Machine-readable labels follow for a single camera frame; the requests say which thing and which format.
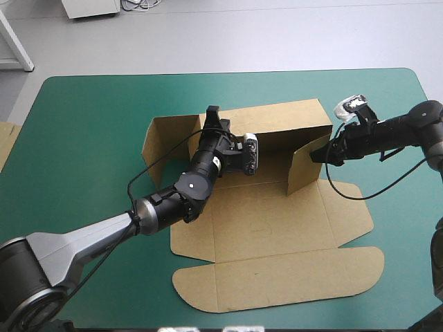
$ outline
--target black cable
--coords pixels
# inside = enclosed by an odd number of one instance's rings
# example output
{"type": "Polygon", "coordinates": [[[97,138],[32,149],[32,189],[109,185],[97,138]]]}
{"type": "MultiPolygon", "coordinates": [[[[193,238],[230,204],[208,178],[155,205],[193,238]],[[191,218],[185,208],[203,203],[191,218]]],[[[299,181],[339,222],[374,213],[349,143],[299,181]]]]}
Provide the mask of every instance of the black cable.
{"type": "Polygon", "coordinates": [[[401,180],[403,180],[405,177],[407,177],[409,174],[411,174],[413,171],[415,171],[418,167],[420,167],[423,163],[425,163],[426,161],[435,158],[435,157],[443,157],[443,154],[435,154],[433,156],[429,156],[426,158],[421,159],[414,167],[412,167],[410,170],[408,170],[405,174],[403,174],[402,176],[400,176],[397,180],[395,180],[394,182],[392,182],[391,184],[389,184],[388,186],[384,187],[382,190],[379,190],[378,192],[366,196],[366,197],[353,197],[353,196],[348,196],[345,195],[344,193],[342,193],[340,190],[337,189],[337,187],[335,186],[335,184],[333,184],[332,180],[331,180],[331,176],[329,175],[329,168],[328,168],[328,160],[329,160],[329,152],[331,150],[332,145],[335,143],[335,140],[337,139],[337,135],[339,133],[339,131],[343,128],[345,124],[342,123],[340,125],[340,127],[337,129],[334,138],[329,142],[329,146],[327,147],[327,151],[326,151],[326,157],[325,157],[325,166],[326,166],[326,176],[327,179],[329,181],[329,184],[331,185],[332,189],[335,190],[335,192],[337,194],[339,194],[340,196],[344,197],[345,199],[351,199],[353,201],[365,201],[367,199],[373,199],[374,197],[383,194],[386,190],[389,190],[390,188],[394,187],[396,184],[398,184],[398,182],[400,182],[401,180]]]}
{"type": "MultiPolygon", "coordinates": [[[[127,194],[129,196],[129,199],[131,200],[131,204],[132,204],[132,209],[134,212],[134,216],[137,216],[137,209],[136,209],[136,205],[134,202],[134,197],[132,196],[131,193],[131,188],[132,188],[132,183],[134,183],[134,181],[139,178],[140,176],[142,176],[145,172],[147,172],[151,167],[155,166],[157,163],[159,163],[160,161],[162,161],[164,158],[166,158],[167,156],[169,156],[177,147],[179,147],[180,145],[182,145],[184,142],[186,142],[187,140],[189,140],[191,137],[193,137],[194,135],[197,135],[198,133],[201,133],[203,131],[216,131],[218,133],[225,133],[227,134],[229,137],[231,137],[236,143],[238,143],[238,139],[237,137],[226,130],[223,129],[219,129],[219,128],[204,128],[204,129],[200,129],[197,130],[195,132],[193,132],[192,134],[190,134],[189,136],[185,137],[183,140],[181,140],[179,143],[177,143],[175,146],[173,146],[173,148],[171,148],[171,150],[169,150],[168,152],[166,152],[166,154],[162,155],[160,158],[158,158],[157,160],[155,160],[153,163],[151,163],[150,165],[148,165],[143,171],[141,171],[140,173],[138,173],[135,177],[133,177],[133,179],[130,180],[130,182],[127,185],[127,194]]],[[[69,301],[87,282],[88,280],[92,277],[92,275],[98,270],[99,267],[101,267],[101,265],[105,262],[105,260],[110,256],[110,254],[114,251],[114,249],[122,242],[122,240],[129,234],[129,231],[131,230],[132,226],[134,225],[134,220],[132,219],[131,223],[126,227],[125,231],[120,235],[120,237],[117,239],[116,242],[114,242],[109,249],[106,250],[106,252],[104,253],[103,257],[100,259],[100,261],[98,261],[98,263],[92,268],[91,271],[89,271],[89,273],[87,274],[86,277],[83,278],[83,280],[72,290],[72,292],[69,293],[66,301],[69,301]]]]}

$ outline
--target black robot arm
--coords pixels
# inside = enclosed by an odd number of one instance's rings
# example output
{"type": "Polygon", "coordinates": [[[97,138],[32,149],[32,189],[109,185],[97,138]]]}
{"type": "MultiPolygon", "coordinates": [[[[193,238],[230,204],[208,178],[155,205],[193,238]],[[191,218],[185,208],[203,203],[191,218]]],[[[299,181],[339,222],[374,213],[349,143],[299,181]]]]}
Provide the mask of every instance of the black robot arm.
{"type": "MultiPolygon", "coordinates": [[[[359,123],[345,125],[332,143],[328,161],[329,143],[313,151],[314,162],[341,166],[344,160],[361,159],[375,153],[380,153],[383,161],[407,146],[420,146],[425,157],[443,153],[443,105],[435,100],[422,102],[403,116],[380,121],[364,96],[356,95],[338,104],[335,113],[341,118],[343,114],[356,116],[359,123]]],[[[440,172],[442,160],[442,157],[430,158],[428,164],[440,172]]]]}
{"type": "Polygon", "coordinates": [[[0,332],[38,330],[79,289],[84,265],[119,243],[197,219],[224,172],[254,175],[257,138],[246,133],[237,142],[218,110],[208,107],[199,146],[178,181],[137,200],[133,211],[66,234],[36,232],[0,245],[0,332]]]}
{"type": "Polygon", "coordinates": [[[258,141],[246,133],[243,143],[231,140],[226,119],[219,119],[218,107],[208,107],[199,147],[189,167],[174,185],[136,202],[144,234],[153,234],[177,221],[194,221],[213,191],[217,177],[224,172],[254,175],[258,166],[258,141]]]}

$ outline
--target cardboard flap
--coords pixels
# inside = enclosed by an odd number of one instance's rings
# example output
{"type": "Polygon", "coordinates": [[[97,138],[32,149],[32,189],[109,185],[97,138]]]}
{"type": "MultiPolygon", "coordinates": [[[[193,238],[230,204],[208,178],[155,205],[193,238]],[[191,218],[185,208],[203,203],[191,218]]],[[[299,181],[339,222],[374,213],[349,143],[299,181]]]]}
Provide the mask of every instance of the cardboard flap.
{"type": "MultiPolygon", "coordinates": [[[[361,197],[361,191],[356,185],[336,181],[334,185],[341,192],[361,197]]],[[[369,233],[374,228],[372,217],[364,201],[343,198],[332,189],[328,180],[318,180],[317,186],[337,247],[369,233]]]]}
{"type": "MultiPolygon", "coordinates": [[[[361,195],[354,185],[335,184],[361,195]]],[[[337,248],[373,228],[366,204],[341,198],[325,180],[290,196],[286,187],[277,182],[215,190],[196,221],[171,227],[171,250],[220,263],[337,248]],[[343,218],[343,211],[351,217],[343,218]]]]}
{"type": "Polygon", "coordinates": [[[20,130],[21,126],[9,122],[0,122],[0,172],[6,164],[20,130]]]}
{"type": "MultiPolygon", "coordinates": [[[[266,154],[278,152],[292,154],[308,142],[330,134],[332,128],[329,118],[317,99],[220,111],[219,117],[230,120],[230,130],[236,136],[243,136],[245,133],[257,134],[260,142],[259,169],[263,167],[262,157],[266,154]]],[[[171,150],[186,136],[202,129],[205,119],[206,114],[154,118],[147,130],[143,145],[142,155],[145,162],[149,165],[171,150]]],[[[174,150],[169,159],[189,159],[197,150],[199,139],[199,133],[194,135],[187,144],[182,144],[174,150]]],[[[288,156],[285,156],[281,162],[287,163],[287,160],[288,156]]],[[[166,162],[166,160],[162,160],[148,171],[157,187],[161,183],[161,174],[166,162]]],[[[273,182],[279,181],[281,176],[284,176],[284,180],[287,181],[288,170],[289,168],[286,167],[284,173],[269,172],[266,175],[266,181],[269,181],[270,178],[273,178],[271,180],[273,182]]],[[[247,177],[243,174],[229,174],[219,179],[217,186],[229,187],[233,183],[237,183],[237,185],[261,183],[261,178],[258,176],[247,177]]]]}
{"type": "Polygon", "coordinates": [[[184,268],[172,282],[189,305],[223,313],[356,295],[383,266],[375,247],[330,249],[184,268]]]}
{"type": "MultiPolygon", "coordinates": [[[[206,114],[199,117],[203,125],[206,114]]],[[[220,111],[219,117],[230,120],[230,131],[236,136],[332,125],[318,99],[220,111]]]]}
{"type": "MultiPolygon", "coordinates": [[[[147,130],[142,155],[146,165],[153,163],[171,150],[173,146],[192,133],[198,116],[164,116],[154,118],[147,130]]],[[[185,143],[175,149],[169,159],[189,159],[188,146],[185,143]]],[[[157,187],[161,184],[161,174],[167,160],[152,167],[148,173],[157,187]]]]}
{"type": "Polygon", "coordinates": [[[294,152],[288,175],[288,195],[317,180],[323,164],[314,163],[309,154],[328,142],[329,135],[326,135],[313,140],[294,152]]]}
{"type": "Polygon", "coordinates": [[[254,176],[245,176],[242,172],[226,173],[222,178],[217,179],[214,188],[218,190],[244,185],[286,182],[291,157],[292,153],[289,151],[272,151],[267,154],[259,154],[260,166],[254,176]]]}

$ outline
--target green tabletop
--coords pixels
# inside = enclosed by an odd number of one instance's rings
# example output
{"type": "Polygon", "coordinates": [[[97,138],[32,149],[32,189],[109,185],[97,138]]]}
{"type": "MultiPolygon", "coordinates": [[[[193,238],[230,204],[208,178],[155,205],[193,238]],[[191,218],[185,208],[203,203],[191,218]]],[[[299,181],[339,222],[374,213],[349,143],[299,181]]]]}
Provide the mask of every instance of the green tabletop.
{"type": "MultiPolygon", "coordinates": [[[[0,242],[36,231],[67,232],[129,208],[128,180],[144,166],[141,147],[154,116],[202,113],[320,99],[332,109],[362,93],[379,118],[406,113],[426,99],[404,68],[350,71],[52,77],[45,81],[3,172],[0,242]]],[[[335,127],[339,123],[333,119],[335,127]]],[[[422,158],[407,148],[332,167],[332,177],[371,194],[422,158]]],[[[171,183],[186,162],[168,165],[171,183]]],[[[386,257],[379,282],[355,297],[235,313],[204,313],[172,286],[178,268],[200,261],[173,255],[169,230],[122,244],[58,315],[78,327],[261,324],[268,328],[404,328],[434,309],[429,243],[442,216],[439,174],[427,166],[367,202],[374,230],[347,246],[377,246],[386,257]]],[[[138,196],[154,186],[147,176],[138,196]]],[[[352,218],[343,211],[343,218],[352,218]]]]}

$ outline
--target white object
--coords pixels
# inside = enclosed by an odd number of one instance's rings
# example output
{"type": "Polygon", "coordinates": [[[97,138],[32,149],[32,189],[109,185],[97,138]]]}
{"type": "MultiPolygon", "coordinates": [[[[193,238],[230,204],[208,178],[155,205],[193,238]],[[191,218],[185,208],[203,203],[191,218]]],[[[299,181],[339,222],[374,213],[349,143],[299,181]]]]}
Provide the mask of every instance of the white object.
{"type": "Polygon", "coordinates": [[[0,69],[24,69],[25,71],[33,71],[34,64],[30,60],[21,42],[17,38],[14,30],[11,28],[8,20],[0,10],[0,35],[3,36],[5,42],[9,45],[16,59],[0,59],[0,69]]]}
{"type": "Polygon", "coordinates": [[[366,105],[367,103],[364,95],[352,95],[335,106],[335,116],[346,123],[356,116],[355,111],[359,109],[360,106],[366,105]]]}
{"type": "Polygon", "coordinates": [[[263,326],[227,326],[222,332],[264,332],[263,326]]]}
{"type": "Polygon", "coordinates": [[[120,0],[62,0],[70,19],[120,12],[120,0]]]}
{"type": "Polygon", "coordinates": [[[197,327],[161,327],[158,332],[200,332],[197,327]]]}
{"type": "Polygon", "coordinates": [[[162,0],[122,0],[122,7],[125,11],[135,10],[137,12],[147,12],[160,2],[162,2],[162,0]]]}

